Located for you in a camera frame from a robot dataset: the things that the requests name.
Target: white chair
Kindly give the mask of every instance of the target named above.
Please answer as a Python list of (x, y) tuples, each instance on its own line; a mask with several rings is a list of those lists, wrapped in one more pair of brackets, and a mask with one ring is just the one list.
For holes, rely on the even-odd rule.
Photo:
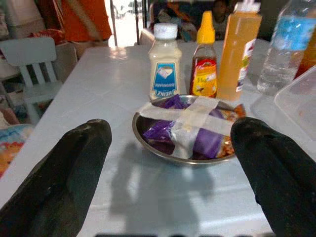
[[(9, 64), (20, 68), (25, 83), (23, 99), (31, 123), (36, 125), (41, 117), (37, 103), (53, 99), (62, 86), (62, 83), (56, 80), (51, 63), (56, 59), (54, 40), (51, 37), (12, 39), (0, 42), (0, 49)], [(45, 63), (47, 81), (40, 63)], [(27, 65), (32, 65), (37, 84), (33, 84)]]

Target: stainless steel bowl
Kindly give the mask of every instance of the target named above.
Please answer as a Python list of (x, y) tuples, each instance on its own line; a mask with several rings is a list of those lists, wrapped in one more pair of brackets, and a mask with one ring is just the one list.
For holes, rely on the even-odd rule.
[[(186, 103), (193, 103), (196, 96), (193, 95), (180, 95), (180, 98), (183, 102)], [(166, 99), (157, 99), (152, 101), (152, 104), (155, 106), (161, 105)], [(224, 110), (233, 110), (233, 107), (224, 103), (219, 102), (217, 108), (224, 109)], [(218, 164), (220, 162), (225, 162), (230, 158), (233, 158), (235, 155), (229, 155), (223, 158), (216, 158), (216, 159), (181, 159), (172, 156), (172, 152), (174, 149), (174, 146), (171, 144), (165, 144), (165, 143), (157, 143), (154, 145), (151, 145), (146, 142), (146, 140), (143, 138), (143, 134), (145, 131), (147, 131), (150, 127), (154, 125), (154, 123), (157, 120), (151, 119), (151, 118), (145, 118), (140, 116), (139, 113), (135, 113), (133, 118), (133, 131), (138, 141), (140, 141), (143, 146), (151, 151), (152, 153), (158, 155), (158, 157), (163, 158), (167, 161), (170, 161), (175, 164), (186, 164), (186, 165), (213, 165)]]

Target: orange shirt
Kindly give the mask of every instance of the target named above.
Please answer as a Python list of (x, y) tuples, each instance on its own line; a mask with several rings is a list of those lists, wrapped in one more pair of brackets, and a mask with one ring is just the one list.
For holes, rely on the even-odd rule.
[[(78, 0), (87, 15), (94, 22), (102, 39), (111, 36), (111, 28), (105, 10), (104, 0)], [(88, 34), (86, 27), (79, 17), (73, 12), (66, 0), (62, 0), (65, 36), (68, 41), (90, 41), (93, 40)]]

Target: hand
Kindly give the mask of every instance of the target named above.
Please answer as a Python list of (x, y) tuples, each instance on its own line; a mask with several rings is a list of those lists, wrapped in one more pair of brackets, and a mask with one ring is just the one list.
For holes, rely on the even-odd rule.
[(88, 34), (92, 39), (94, 39), (95, 41), (102, 41), (102, 36), (100, 32), (98, 32), (98, 29), (93, 22), (88, 24), (86, 27)]

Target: table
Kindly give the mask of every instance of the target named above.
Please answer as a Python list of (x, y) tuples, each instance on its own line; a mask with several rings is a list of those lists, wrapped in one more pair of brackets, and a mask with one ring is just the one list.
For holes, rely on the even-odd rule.
[[(223, 42), (215, 43), (220, 61)], [(315, 142), (254, 84), (269, 44), (257, 40), (243, 94), (249, 116), (291, 136), (312, 158)], [(191, 58), (196, 45), (179, 44), (183, 52), (183, 83), (189, 88)], [(92, 48), (81, 58), (33, 134), (0, 179), (0, 206), (11, 197), (36, 163), (62, 135), (89, 119), (105, 119), (113, 141), (79, 237), (96, 234), (155, 234), (188, 237), (202, 234), (255, 235), (270, 232), (253, 191), (236, 158), (215, 166), (171, 165), (136, 140), (135, 111), (149, 100), (150, 62), (147, 46)]]

